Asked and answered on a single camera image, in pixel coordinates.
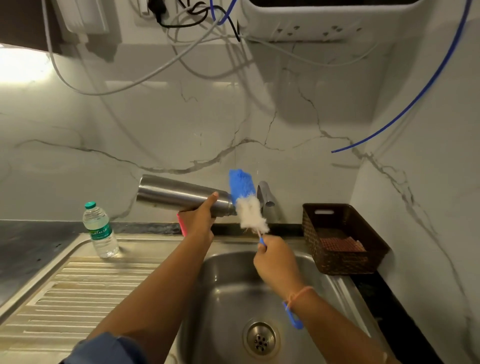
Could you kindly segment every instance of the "countertop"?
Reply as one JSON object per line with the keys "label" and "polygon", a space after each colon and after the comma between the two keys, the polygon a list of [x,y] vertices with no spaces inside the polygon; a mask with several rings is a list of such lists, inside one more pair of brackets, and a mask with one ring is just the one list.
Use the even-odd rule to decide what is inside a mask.
{"label": "countertop", "polygon": [[[179,235],[177,223],[112,222],[117,233]],[[270,225],[272,234],[302,236],[299,224]],[[215,235],[239,236],[238,224],[214,224]],[[0,305],[85,232],[80,221],[0,220]],[[397,359],[441,363],[440,359],[378,274],[351,276]]]}

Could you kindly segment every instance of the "brown basket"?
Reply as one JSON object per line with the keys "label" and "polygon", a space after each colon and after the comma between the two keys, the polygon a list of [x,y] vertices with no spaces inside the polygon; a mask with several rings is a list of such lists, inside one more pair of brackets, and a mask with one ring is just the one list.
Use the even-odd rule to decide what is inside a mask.
{"label": "brown basket", "polygon": [[[328,275],[374,273],[390,248],[362,216],[347,204],[304,204],[303,234],[320,272]],[[320,239],[358,240],[365,252],[327,250]]]}

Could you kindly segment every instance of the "black cable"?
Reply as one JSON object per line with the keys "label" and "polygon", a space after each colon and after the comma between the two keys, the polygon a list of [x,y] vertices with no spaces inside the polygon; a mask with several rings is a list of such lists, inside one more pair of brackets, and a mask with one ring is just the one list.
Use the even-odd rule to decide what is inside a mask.
{"label": "black cable", "polygon": [[[182,0],[178,0],[180,6],[184,9],[187,8],[187,6],[190,6],[190,0],[187,0],[187,6],[185,6],[185,4],[182,2]],[[157,22],[163,27],[163,28],[189,28],[191,26],[196,26],[196,25],[199,25],[201,23],[203,23],[207,17],[208,17],[208,14],[209,14],[209,10],[210,8],[206,7],[205,9],[201,9],[199,11],[195,11],[195,9],[200,6],[200,5],[206,5],[205,2],[203,1],[199,1],[197,3],[195,3],[195,5],[187,11],[187,14],[189,15],[193,15],[193,16],[197,16],[197,15],[200,15],[202,13],[204,13],[204,15],[202,16],[202,18],[200,20],[197,20],[196,22],[193,22],[193,23],[188,23],[188,24],[164,24],[161,20],[161,16],[157,16]],[[223,14],[226,14],[227,12],[225,11],[225,9],[223,9],[221,6],[219,5],[214,5],[214,8],[215,9],[218,9],[220,10]],[[239,37],[239,26],[238,26],[238,22],[237,22],[237,29],[235,29],[235,25],[233,24],[233,21],[230,17],[228,17],[228,22],[230,23],[230,26],[232,27],[233,29],[233,33],[235,35],[235,38],[240,42],[240,37]]]}

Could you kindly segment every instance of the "plastic bottle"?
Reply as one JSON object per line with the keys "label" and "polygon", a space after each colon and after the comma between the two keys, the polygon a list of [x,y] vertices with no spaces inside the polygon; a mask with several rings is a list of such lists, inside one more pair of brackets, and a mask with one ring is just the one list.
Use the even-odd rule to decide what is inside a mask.
{"label": "plastic bottle", "polygon": [[94,201],[87,202],[85,209],[83,222],[98,256],[101,258],[114,256],[119,251],[119,244],[108,223],[108,215]]}

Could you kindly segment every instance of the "sink drain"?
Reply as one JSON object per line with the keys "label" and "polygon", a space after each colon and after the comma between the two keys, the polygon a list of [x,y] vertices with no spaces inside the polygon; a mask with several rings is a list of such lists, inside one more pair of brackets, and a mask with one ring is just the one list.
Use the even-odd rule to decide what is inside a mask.
{"label": "sink drain", "polygon": [[254,355],[271,354],[277,344],[273,329],[265,322],[254,322],[246,331],[245,343]]}

